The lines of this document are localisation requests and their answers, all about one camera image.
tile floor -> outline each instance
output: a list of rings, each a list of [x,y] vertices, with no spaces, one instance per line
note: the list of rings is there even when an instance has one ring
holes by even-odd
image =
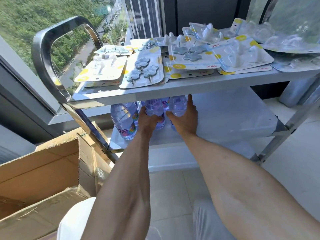
[[[276,99],[265,100],[286,123],[296,111]],[[260,153],[272,137],[250,143]],[[312,114],[263,164],[296,200],[320,221],[320,109]],[[150,174],[151,223],[163,240],[193,239],[192,208],[196,198],[209,196],[200,169]]]

greenery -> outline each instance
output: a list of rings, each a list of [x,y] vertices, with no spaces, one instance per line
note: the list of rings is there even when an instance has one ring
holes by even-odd
[[[259,22],[268,0],[251,0],[247,20]],[[269,23],[276,31],[298,34],[309,43],[320,39],[319,0],[279,0]]]
[[[95,28],[103,16],[94,15],[94,9],[114,5],[115,0],[0,0],[0,36],[34,71],[31,46],[35,34],[73,16],[84,16]],[[57,40],[52,47],[52,60],[58,73],[66,68],[89,40],[84,28]]]

white pants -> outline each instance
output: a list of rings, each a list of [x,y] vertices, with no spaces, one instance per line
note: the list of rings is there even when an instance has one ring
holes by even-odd
[[[194,240],[236,240],[223,225],[211,198],[195,201],[193,229]]]

cardboard box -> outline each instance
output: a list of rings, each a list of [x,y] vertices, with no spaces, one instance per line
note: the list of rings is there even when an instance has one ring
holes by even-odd
[[[102,135],[102,137],[106,140],[107,143],[110,143],[110,138],[106,137],[105,134],[102,132],[102,130],[99,128],[99,126],[93,121],[92,124],[94,125],[94,127],[97,128],[97,130],[100,132],[100,134]],[[74,129],[64,135],[61,135],[57,138],[54,138],[48,142],[45,142],[39,146],[37,146],[37,148],[35,149],[36,151],[39,150],[43,150],[49,147],[52,147],[53,145],[59,145],[61,143],[64,143],[65,141],[71,141],[74,140],[75,138],[77,138],[77,135],[80,135],[83,139],[85,139],[85,141],[92,146],[95,151],[99,154],[100,157],[102,157],[103,160],[105,160],[108,164],[110,164],[110,158],[109,157],[113,157],[112,154],[109,155],[109,157],[98,147],[97,144],[94,143],[94,141],[90,138],[90,136],[81,128],[77,128]]]
[[[58,141],[0,166],[1,239],[34,240],[54,232],[72,206],[97,195],[109,175],[110,166],[80,135]]]

forearm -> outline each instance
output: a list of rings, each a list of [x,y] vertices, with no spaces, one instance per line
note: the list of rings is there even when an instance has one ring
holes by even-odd
[[[138,131],[125,149],[97,196],[82,239],[146,237],[150,224],[149,142],[149,136]]]
[[[319,238],[319,223],[266,170],[197,136],[184,140],[222,222],[238,240]]]

